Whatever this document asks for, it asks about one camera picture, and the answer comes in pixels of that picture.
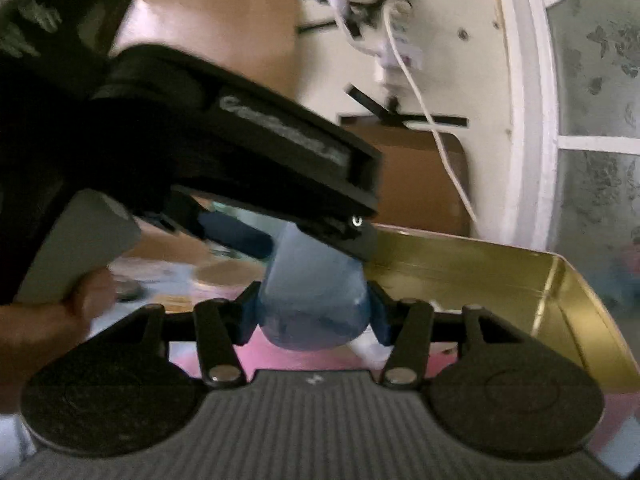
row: round black disc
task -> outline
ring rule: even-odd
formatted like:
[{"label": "round black disc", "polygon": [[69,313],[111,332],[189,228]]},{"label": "round black disc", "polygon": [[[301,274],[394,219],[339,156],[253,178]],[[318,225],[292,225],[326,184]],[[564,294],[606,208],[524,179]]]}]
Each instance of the round black disc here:
[{"label": "round black disc", "polygon": [[22,394],[25,424],[47,447],[127,454],[163,441],[194,413],[196,386],[161,357],[111,346],[73,354],[37,373]]},{"label": "round black disc", "polygon": [[433,379],[428,399],[456,439],[516,460],[574,452],[604,410],[602,392],[585,371],[536,344],[471,352]]}]

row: white wall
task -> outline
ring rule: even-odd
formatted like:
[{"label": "white wall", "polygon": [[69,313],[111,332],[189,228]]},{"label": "white wall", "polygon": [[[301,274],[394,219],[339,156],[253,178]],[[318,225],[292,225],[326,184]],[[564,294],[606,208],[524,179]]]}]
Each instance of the white wall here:
[{"label": "white wall", "polygon": [[[482,233],[500,239],[510,157],[510,88],[504,35],[496,0],[419,0],[415,6],[414,40],[425,52],[422,79],[432,112],[457,114],[470,120],[469,129],[452,128],[465,148],[472,199]],[[306,20],[328,17],[327,8],[305,4]],[[464,28],[468,42],[458,38]],[[384,100],[373,82],[373,60],[350,48],[338,32],[301,38],[302,78],[299,101],[335,120],[339,113],[365,112],[343,89],[354,84]],[[417,111],[414,98],[404,103]]]}]

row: white logo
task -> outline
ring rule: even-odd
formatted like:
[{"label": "white logo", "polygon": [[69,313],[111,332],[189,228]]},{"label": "white logo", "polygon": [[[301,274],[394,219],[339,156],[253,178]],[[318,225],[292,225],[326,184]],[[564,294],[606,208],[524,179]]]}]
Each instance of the white logo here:
[{"label": "white logo", "polygon": [[306,378],[305,381],[312,386],[317,386],[320,383],[324,383],[324,377],[322,377],[322,375],[315,374],[313,377]]},{"label": "white logo", "polygon": [[266,115],[258,110],[253,110],[248,106],[244,106],[236,96],[228,95],[220,99],[220,108],[227,112],[231,112],[242,119],[258,124],[258,126],[262,126],[263,128],[278,134],[284,139],[290,140],[294,144],[297,144],[310,152],[314,152],[322,158],[332,161],[338,166],[346,168],[349,165],[349,155],[347,153],[325,145],[322,140],[307,137],[299,129],[283,124],[277,117]]}]

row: metal screw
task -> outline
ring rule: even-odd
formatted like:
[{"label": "metal screw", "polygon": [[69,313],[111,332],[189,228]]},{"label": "metal screw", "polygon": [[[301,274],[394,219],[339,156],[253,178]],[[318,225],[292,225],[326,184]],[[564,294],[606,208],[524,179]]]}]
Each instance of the metal screw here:
[{"label": "metal screw", "polygon": [[418,374],[411,368],[391,368],[386,374],[385,378],[391,384],[411,384],[417,378]]},{"label": "metal screw", "polygon": [[232,383],[240,378],[240,370],[232,365],[218,365],[209,370],[209,377],[217,383]]}]

